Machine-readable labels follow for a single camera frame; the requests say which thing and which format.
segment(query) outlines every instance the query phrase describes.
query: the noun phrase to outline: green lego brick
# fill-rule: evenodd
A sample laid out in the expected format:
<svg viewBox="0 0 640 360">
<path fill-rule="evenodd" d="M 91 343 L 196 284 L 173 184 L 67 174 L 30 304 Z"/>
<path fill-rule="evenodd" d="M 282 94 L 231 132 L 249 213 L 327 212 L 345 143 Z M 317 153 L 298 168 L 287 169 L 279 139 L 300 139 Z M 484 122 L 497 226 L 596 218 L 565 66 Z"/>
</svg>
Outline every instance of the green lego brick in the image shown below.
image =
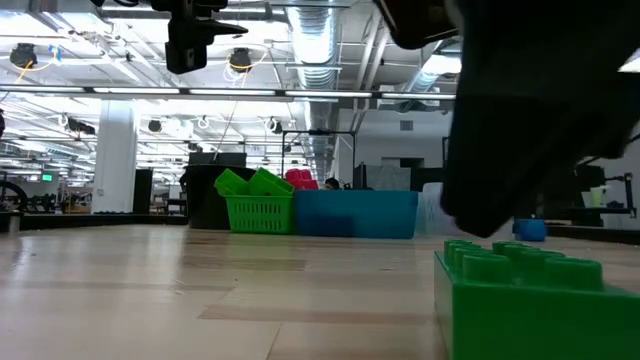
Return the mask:
<svg viewBox="0 0 640 360">
<path fill-rule="evenodd" d="M 449 360 L 639 358 L 640 296 L 605 284 L 597 261 L 450 240 L 435 303 Z"/>
</svg>

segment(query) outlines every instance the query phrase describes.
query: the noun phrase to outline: wooden floor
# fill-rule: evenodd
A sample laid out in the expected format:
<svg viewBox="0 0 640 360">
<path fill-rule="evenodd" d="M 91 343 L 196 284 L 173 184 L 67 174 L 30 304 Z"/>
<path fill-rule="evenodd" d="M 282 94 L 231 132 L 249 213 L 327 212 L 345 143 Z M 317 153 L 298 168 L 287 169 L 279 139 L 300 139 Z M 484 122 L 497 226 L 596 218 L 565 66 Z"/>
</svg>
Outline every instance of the wooden floor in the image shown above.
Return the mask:
<svg viewBox="0 0 640 360">
<path fill-rule="evenodd" d="M 640 292 L 640 249 L 550 239 Z M 444 359 L 441 239 L 113 226 L 0 238 L 3 359 Z"/>
</svg>

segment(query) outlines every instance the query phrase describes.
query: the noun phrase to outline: white column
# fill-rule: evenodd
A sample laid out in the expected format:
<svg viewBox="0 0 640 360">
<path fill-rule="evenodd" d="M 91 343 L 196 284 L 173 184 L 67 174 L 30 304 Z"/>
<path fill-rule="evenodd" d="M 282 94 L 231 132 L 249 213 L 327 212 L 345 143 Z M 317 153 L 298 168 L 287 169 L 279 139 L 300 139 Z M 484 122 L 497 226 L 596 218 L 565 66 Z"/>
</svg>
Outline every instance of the white column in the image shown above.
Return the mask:
<svg viewBox="0 0 640 360">
<path fill-rule="evenodd" d="M 102 101 L 92 213 L 133 210 L 138 125 L 132 101 Z"/>
</svg>

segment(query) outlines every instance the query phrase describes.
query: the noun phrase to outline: ceiling light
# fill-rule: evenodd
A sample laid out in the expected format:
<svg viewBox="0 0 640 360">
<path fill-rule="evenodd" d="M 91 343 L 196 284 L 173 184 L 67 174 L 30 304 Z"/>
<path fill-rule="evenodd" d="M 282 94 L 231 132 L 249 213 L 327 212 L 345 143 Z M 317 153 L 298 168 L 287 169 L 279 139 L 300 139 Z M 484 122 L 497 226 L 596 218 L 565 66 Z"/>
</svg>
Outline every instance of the ceiling light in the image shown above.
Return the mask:
<svg viewBox="0 0 640 360">
<path fill-rule="evenodd" d="M 84 88 L 75 86 L 31 86 L 31 85 L 0 85 L 0 91 L 14 92 L 84 92 Z"/>
<path fill-rule="evenodd" d="M 43 145 L 31 141 L 15 140 L 14 143 L 17 147 L 23 150 L 36 151 L 41 153 L 47 151 L 47 148 Z"/>
<path fill-rule="evenodd" d="M 76 163 L 71 164 L 71 166 L 73 166 L 74 168 L 80 169 L 80 170 L 87 170 L 87 171 L 93 170 L 93 168 L 91 166 L 85 166 L 85 165 L 80 165 L 80 164 L 76 164 Z"/>
<path fill-rule="evenodd" d="M 429 60 L 422 66 L 425 74 L 459 74 L 462 71 L 460 58 L 444 55 L 431 55 Z"/>
<path fill-rule="evenodd" d="M 63 168 L 68 168 L 70 165 L 69 164 L 62 164 L 62 163 L 47 163 L 47 166 L 55 166 L 55 167 L 63 167 Z"/>
<path fill-rule="evenodd" d="M 69 182 L 89 182 L 89 181 L 91 181 L 91 179 L 82 178 L 82 177 L 76 177 L 76 178 L 69 177 L 66 180 L 69 181 Z"/>
<path fill-rule="evenodd" d="M 274 96 L 274 90 L 251 90 L 251 89 L 191 89 L 193 95 L 228 95 L 228 96 Z"/>
<path fill-rule="evenodd" d="M 40 170 L 7 170 L 7 174 L 14 175 L 40 175 Z"/>
<path fill-rule="evenodd" d="M 317 64 L 285 64 L 285 69 L 315 69 L 315 70 L 334 70 L 342 71 L 339 65 L 317 65 Z"/>
<path fill-rule="evenodd" d="M 180 89 L 174 88 L 93 88 L 97 93 L 111 94 L 180 94 Z"/>
<path fill-rule="evenodd" d="M 440 93 L 382 93 L 383 99 L 405 99 L 405 100 L 455 100 L 455 94 Z"/>
<path fill-rule="evenodd" d="M 364 91 L 309 91 L 290 90 L 285 91 L 287 96 L 297 97 L 329 97 L 329 98 L 370 98 L 372 94 Z"/>
</svg>

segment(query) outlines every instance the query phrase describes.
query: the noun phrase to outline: green plastic basket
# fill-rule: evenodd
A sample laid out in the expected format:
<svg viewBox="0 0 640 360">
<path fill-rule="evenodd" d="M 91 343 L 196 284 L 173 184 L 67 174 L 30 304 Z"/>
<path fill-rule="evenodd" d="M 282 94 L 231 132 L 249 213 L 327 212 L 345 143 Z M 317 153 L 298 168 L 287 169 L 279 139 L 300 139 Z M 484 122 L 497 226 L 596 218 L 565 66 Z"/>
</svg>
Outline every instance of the green plastic basket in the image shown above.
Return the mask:
<svg viewBox="0 0 640 360">
<path fill-rule="evenodd" d="M 222 172 L 213 186 L 222 197 L 249 195 L 249 183 L 230 169 Z"/>
<path fill-rule="evenodd" d="M 249 180 L 249 194 L 255 196 L 293 196 L 295 187 L 260 168 Z"/>
<path fill-rule="evenodd" d="M 293 230 L 293 197 L 228 196 L 231 232 L 289 234 Z"/>
</svg>

